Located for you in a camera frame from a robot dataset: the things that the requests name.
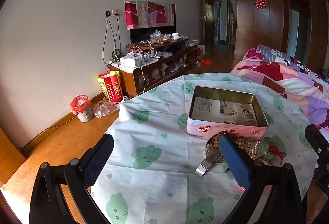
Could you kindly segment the crumpled clear plastic bag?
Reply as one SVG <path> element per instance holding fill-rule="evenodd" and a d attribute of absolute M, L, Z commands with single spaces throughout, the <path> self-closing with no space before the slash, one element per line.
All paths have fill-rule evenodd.
<path fill-rule="evenodd" d="M 119 105 L 108 101 L 103 98 L 101 101 L 95 104 L 93 108 L 94 116 L 97 118 L 103 118 L 111 115 L 119 109 Z"/>

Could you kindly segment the wall power socket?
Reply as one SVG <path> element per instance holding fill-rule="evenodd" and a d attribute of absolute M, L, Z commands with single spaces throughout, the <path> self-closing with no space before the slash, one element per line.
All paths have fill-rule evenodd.
<path fill-rule="evenodd" d="M 105 12 L 106 17 L 118 17 L 119 11 L 118 10 L 109 10 Z"/>

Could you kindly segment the cloud print white tablecloth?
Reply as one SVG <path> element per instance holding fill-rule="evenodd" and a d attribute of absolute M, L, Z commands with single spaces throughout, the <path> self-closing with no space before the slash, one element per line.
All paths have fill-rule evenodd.
<path fill-rule="evenodd" d="M 317 155 L 303 134 L 309 121 L 299 105 L 233 74 L 184 75 L 123 103 L 108 129 L 114 149 L 92 197 L 111 223 L 222 223 L 242 197 L 226 163 L 195 174 L 207 142 L 186 129 L 197 86 L 254 94 L 269 120 L 266 136 L 286 154 L 306 193 Z"/>

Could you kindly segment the white box on cabinet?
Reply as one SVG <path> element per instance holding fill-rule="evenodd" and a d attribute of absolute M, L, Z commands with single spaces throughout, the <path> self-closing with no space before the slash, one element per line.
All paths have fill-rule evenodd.
<path fill-rule="evenodd" d="M 120 58 L 120 64 L 126 67 L 142 67 L 144 65 L 144 57 L 142 55 L 126 55 Z"/>

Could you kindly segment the red pink patchwork cloth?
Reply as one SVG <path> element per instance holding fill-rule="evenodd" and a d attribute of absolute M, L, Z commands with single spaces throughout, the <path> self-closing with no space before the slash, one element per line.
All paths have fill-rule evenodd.
<path fill-rule="evenodd" d="M 175 25 L 175 4 L 152 1 L 126 1 L 124 6 L 127 30 Z"/>

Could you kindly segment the black television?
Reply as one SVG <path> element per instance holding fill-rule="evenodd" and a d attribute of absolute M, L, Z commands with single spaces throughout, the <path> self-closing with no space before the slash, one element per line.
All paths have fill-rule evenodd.
<path fill-rule="evenodd" d="M 153 27 L 153 28 L 140 28 L 129 30 L 131 43 L 146 42 L 150 40 L 150 35 L 158 30 L 161 34 L 172 34 L 176 32 L 176 26 L 164 26 L 164 27 Z"/>

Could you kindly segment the pink Genji tin box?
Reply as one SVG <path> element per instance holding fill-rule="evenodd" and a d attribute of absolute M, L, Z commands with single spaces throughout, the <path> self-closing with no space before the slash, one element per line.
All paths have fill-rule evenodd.
<path fill-rule="evenodd" d="M 187 117 L 187 133 L 211 138 L 221 132 L 258 141 L 268 121 L 254 94 L 196 86 Z"/>

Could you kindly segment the red double happiness decal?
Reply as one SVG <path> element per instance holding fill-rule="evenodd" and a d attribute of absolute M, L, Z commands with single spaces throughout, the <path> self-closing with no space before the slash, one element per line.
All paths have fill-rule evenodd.
<path fill-rule="evenodd" d="M 266 0 L 255 0 L 254 4 L 257 9 L 261 9 L 261 10 L 266 9 Z"/>

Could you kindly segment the wooden door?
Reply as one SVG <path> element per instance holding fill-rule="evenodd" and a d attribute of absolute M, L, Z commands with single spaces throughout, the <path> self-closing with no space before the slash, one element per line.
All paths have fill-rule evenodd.
<path fill-rule="evenodd" d="M 215 0 L 204 0 L 204 42 L 206 50 L 214 47 L 215 35 Z"/>

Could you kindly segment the printed paper sheet in tin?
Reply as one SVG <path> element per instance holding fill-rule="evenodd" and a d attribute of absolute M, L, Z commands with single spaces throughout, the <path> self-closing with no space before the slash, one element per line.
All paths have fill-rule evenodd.
<path fill-rule="evenodd" d="M 196 97 L 191 119 L 205 122 L 258 126 L 251 104 Z"/>

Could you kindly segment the white mug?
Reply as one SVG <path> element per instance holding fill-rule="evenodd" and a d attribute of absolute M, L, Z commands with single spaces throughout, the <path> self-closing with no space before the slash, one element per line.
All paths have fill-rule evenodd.
<path fill-rule="evenodd" d="M 179 33 L 172 33 L 172 39 L 173 40 L 179 40 Z"/>

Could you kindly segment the pink patchwork quilt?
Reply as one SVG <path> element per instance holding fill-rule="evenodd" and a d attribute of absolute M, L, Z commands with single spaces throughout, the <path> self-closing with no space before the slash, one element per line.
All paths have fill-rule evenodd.
<path fill-rule="evenodd" d="M 328 137 L 328 83 L 298 59 L 258 44 L 231 73 L 267 86 L 298 104 L 309 122 Z"/>

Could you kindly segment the orange object on floor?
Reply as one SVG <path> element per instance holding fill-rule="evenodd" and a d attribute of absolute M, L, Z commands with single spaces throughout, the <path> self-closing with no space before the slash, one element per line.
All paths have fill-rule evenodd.
<path fill-rule="evenodd" d="M 201 64 L 211 65 L 212 61 L 209 59 L 200 59 Z"/>

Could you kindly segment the wooden TV cabinet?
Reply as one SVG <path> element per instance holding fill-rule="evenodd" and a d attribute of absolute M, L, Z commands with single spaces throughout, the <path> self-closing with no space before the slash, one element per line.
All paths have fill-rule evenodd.
<path fill-rule="evenodd" d="M 196 65 L 197 45 L 180 38 L 162 44 L 128 44 L 126 55 L 142 55 L 142 67 L 126 67 L 120 58 L 110 63 L 110 70 L 118 70 L 124 95 L 136 97 L 169 80 L 177 78 Z"/>

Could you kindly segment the red yellow carton box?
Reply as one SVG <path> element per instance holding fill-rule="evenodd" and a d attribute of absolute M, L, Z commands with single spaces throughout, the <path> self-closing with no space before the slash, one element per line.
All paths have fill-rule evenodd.
<path fill-rule="evenodd" d="M 99 74 L 96 77 L 105 97 L 112 103 L 119 103 L 123 99 L 118 70 Z"/>

